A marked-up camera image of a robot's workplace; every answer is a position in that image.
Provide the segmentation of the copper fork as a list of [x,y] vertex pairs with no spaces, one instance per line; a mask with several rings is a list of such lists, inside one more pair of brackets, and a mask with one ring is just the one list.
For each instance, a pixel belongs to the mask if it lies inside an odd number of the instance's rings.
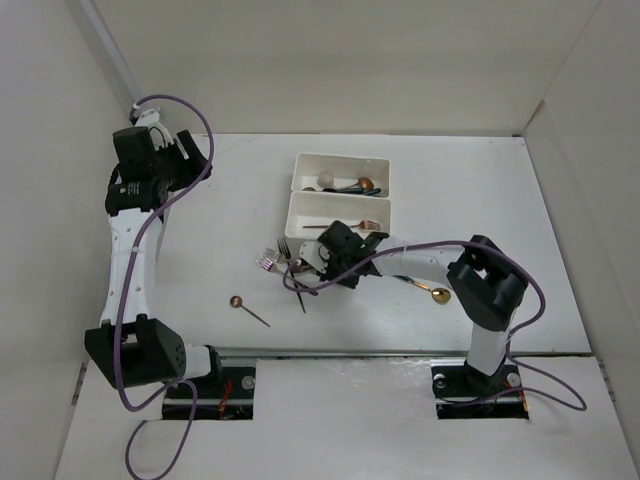
[[[329,228],[330,225],[304,225],[304,229],[326,229]],[[362,231],[380,231],[381,225],[378,222],[371,220],[361,220],[356,224],[348,225],[350,229],[357,229]]]

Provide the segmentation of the black spoon green handle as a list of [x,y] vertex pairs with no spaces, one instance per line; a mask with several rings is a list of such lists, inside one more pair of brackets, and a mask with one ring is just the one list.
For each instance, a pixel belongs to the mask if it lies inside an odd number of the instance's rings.
[[323,193],[354,194],[354,195],[361,195],[364,193],[364,191],[365,191],[365,188],[359,185],[341,187],[341,188],[326,187],[321,189],[321,192]]

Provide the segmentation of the large copper spoon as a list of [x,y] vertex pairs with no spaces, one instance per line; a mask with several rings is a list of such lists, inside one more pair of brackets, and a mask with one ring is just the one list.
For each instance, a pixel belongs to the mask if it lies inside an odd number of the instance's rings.
[[360,177],[354,184],[337,188],[338,192],[343,192],[352,189],[373,189],[375,187],[373,181],[366,177]]

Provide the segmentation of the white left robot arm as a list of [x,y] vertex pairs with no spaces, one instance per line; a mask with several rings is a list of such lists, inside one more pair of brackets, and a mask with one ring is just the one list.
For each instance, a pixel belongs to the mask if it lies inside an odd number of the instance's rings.
[[211,169],[190,132],[155,146],[150,128],[113,135],[118,163],[109,181],[105,209],[111,229],[111,267],[100,325],[84,346],[112,387],[125,388],[189,379],[201,396],[217,394],[224,373],[214,348],[188,346],[155,318],[155,270],[170,195]]

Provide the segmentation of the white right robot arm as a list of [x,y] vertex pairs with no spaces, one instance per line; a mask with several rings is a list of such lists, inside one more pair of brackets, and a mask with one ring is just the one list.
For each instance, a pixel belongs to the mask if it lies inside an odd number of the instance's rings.
[[363,237],[335,221],[314,248],[314,255],[304,259],[326,282],[353,289],[363,276],[404,276],[451,290],[473,323],[465,386],[484,394],[498,384],[508,330],[529,279],[489,238],[475,235],[467,242],[418,245],[382,232]]

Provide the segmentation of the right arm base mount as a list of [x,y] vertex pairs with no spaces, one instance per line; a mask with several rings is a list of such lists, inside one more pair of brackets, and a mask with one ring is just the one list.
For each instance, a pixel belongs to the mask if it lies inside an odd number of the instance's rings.
[[515,365],[503,365],[487,378],[467,364],[435,365],[431,374],[439,420],[529,419]]

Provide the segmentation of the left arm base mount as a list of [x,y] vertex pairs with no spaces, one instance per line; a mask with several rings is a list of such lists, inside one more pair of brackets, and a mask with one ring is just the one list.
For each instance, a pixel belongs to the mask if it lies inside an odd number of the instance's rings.
[[[254,416],[256,361],[247,358],[224,358],[222,382],[192,379],[197,389],[195,420],[244,421]],[[167,391],[162,401],[163,420],[187,420],[192,406],[192,392],[180,384]]]

